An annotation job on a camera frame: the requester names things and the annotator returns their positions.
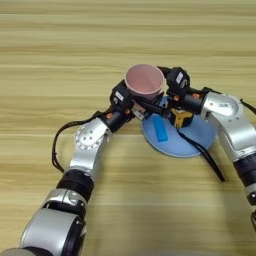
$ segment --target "blue block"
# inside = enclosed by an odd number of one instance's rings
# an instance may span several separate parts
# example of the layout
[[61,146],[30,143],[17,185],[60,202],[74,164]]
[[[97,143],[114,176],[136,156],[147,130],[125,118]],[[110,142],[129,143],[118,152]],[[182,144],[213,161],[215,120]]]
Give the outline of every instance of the blue block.
[[168,141],[167,132],[163,118],[160,116],[153,117],[154,128],[158,142]]

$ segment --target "pink cup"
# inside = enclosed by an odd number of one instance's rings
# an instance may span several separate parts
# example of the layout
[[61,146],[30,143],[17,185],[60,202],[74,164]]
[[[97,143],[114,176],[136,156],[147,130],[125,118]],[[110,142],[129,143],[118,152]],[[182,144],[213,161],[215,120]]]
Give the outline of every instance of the pink cup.
[[162,89],[164,76],[157,67],[138,64],[128,69],[125,83],[133,95],[153,99]]

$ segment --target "black cable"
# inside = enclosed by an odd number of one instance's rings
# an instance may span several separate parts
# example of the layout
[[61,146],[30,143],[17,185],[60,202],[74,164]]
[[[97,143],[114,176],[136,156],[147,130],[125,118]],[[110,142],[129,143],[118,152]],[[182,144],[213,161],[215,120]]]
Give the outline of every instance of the black cable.
[[245,102],[243,99],[240,100],[242,102],[242,104],[247,107],[248,109],[250,109],[254,115],[256,115],[256,108],[253,107],[252,105],[250,105],[249,103]]
[[61,164],[60,164],[60,162],[57,158],[57,152],[56,152],[56,146],[57,146],[57,142],[58,142],[58,138],[59,138],[60,134],[68,128],[86,124],[86,123],[92,121],[94,118],[100,117],[102,115],[106,115],[107,113],[108,113],[107,111],[106,112],[100,112],[100,113],[97,113],[97,114],[93,115],[91,118],[88,118],[88,119],[85,119],[85,120],[72,121],[72,122],[66,123],[57,131],[57,133],[54,136],[53,144],[52,144],[52,164],[55,168],[57,168],[62,173],[65,172],[65,169],[61,166]]
[[202,156],[205,158],[205,160],[209,163],[209,165],[212,167],[213,171],[215,172],[215,174],[218,176],[218,178],[220,179],[221,182],[225,181],[225,178],[221,172],[221,170],[219,169],[218,165],[216,164],[216,162],[214,161],[214,159],[212,158],[211,154],[208,152],[208,150],[202,146],[201,144],[197,143],[196,141],[188,138],[185,134],[181,133],[179,131],[179,129],[177,129],[178,134],[180,135],[181,138],[183,138],[184,140],[186,140],[188,143],[190,143],[192,146],[194,146],[201,154]]

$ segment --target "blue object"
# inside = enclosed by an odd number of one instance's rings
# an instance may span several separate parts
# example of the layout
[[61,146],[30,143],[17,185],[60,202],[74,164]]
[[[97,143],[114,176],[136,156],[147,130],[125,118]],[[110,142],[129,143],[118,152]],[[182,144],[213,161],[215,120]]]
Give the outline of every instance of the blue object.
[[[166,97],[162,99],[161,104],[165,102]],[[196,148],[179,136],[168,119],[159,115],[152,114],[148,119],[143,120],[142,130],[147,141],[164,154],[175,157],[193,157],[200,154]],[[200,116],[194,116],[191,125],[181,128],[180,131],[207,149],[216,137],[214,128]]]
[[156,132],[156,137],[158,142],[167,141],[167,132],[165,129],[165,124],[163,118],[160,116],[154,116],[153,117],[153,124]]

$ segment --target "wood grain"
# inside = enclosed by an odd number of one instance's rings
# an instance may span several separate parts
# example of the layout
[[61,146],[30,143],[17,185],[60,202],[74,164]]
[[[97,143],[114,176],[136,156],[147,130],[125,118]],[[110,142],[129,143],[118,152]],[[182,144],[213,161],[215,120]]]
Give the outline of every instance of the wood grain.
[[[0,250],[18,245],[60,178],[57,128],[105,110],[129,66],[180,65],[195,87],[256,105],[255,13],[255,0],[0,0]],[[66,165],[72,132],[60,141]],[[225,184],[201,157],[156,152],[129,123],[104,155],[83,255],[255,255],[240,181],[218,141],[211,153]]]

